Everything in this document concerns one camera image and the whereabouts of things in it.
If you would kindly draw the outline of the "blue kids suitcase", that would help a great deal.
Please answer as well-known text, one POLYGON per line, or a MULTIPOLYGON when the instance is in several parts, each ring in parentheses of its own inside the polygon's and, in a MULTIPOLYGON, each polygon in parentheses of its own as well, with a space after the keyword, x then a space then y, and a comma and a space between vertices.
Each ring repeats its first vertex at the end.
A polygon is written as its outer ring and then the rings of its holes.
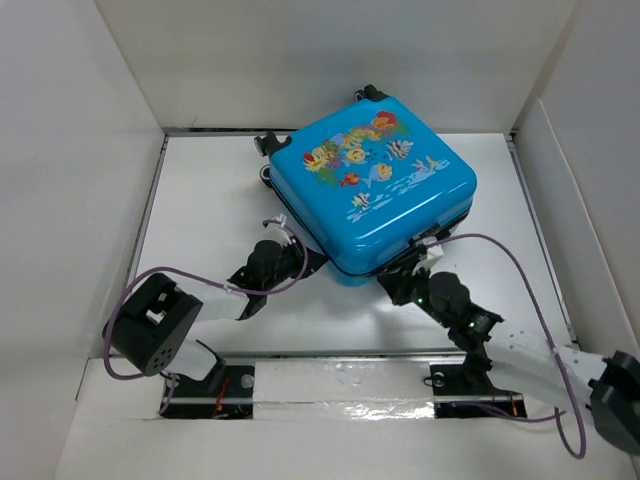
POLYGON ((360 286, 469 214, 477 176, 396 97, 369 84, 351 105, 279 139, 254 139, 263 178, 337 281, 360 286))

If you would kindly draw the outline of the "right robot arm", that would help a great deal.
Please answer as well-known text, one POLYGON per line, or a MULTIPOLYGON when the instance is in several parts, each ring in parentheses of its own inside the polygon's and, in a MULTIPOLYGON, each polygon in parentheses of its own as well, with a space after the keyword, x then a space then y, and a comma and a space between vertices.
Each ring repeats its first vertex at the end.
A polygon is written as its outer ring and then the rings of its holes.
POLYGON ((490 387, 529 395, 579 418, 613 447, 639 453, 639 361, 617 351, 606 357, 510 330, 471 299, 451 272, 384 273, 378 283, 397 306, 413 303, 466 354, 462 381, 474 393, 490 387))

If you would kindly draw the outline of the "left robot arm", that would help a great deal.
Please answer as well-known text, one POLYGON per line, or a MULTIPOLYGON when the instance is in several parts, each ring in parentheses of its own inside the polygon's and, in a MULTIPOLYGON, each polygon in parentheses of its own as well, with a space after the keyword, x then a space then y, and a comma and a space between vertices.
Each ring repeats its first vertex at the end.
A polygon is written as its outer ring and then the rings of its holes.
POLYGON ((125 291, 103 328, 105 370, 119 380, 163 374, 183 388, 212 396, 222 387, 226 361, 202 341, 187 338, 204 302, 181 289, 169 275, 216 287, 214 312, 241 321, 257 314, 269 295, 313 275, 326 262, 326 256, 289 238, 256 243, 246 264, 224 284, 156 267, 125 291))

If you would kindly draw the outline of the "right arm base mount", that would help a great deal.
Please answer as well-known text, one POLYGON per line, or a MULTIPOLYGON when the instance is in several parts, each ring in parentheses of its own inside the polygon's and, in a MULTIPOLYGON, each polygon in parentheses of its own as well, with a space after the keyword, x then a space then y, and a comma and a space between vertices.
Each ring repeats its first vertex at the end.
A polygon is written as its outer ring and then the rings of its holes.
POLYGON ((432 364, 423 384, 433 394, 436 419, 527 419, 521 395, 496 389, 487 380, 469 381, 461 364, 432 364))

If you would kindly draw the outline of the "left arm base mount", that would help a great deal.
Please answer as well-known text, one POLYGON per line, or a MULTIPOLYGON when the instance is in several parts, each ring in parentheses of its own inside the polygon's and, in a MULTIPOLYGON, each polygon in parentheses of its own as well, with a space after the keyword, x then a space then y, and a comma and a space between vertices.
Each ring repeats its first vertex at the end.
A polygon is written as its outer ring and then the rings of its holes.
POLYGON ((186 376, 165 381, 159 414, 181 420, 249 420, 253 418, 253 364, 214 367, 203 381, 186 376))

